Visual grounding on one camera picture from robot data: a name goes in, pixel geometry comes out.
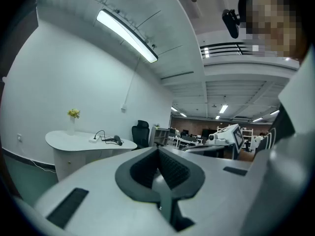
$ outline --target wall outlet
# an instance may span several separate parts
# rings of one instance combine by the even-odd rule
[[[21,134],[17,134],[17,138],[19,142],[22,142],[22,135]]]

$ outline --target concrete ceiling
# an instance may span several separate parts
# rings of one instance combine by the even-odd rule
[[[147,64],[174,94],[173,106],[188,118],[214,119],[223,104],[221,120],[251,121],[279,107],[278,94],[298,69],[294,60],[245,55],[202,59],[200,46],[231,42],[221,19],[225,8],[237,10],[238,0],[39,0],[102,29],[122,46],[138,53],[96,20],[102,8],[116,14],[149,46],[156,45],[158,61]]]

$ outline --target curved white desk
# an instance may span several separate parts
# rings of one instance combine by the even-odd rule
[[[87,163],[131,151],[137,147],[137,144],[126,139],[122,139],[124,143],[121,146],[100,139],[93,144],[89,142],[89,138],[93,135],[95,134],[75,132],[73,136],[69,136],[62,130],[52,131],[46,135],[46,142],[54,149],[55,168],[59,181]]]

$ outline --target railing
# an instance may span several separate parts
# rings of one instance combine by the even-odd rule
[[[200,46],[202,58],[227,56],[227,55],[252,55],[253,46],[244,42],[228,42]]]

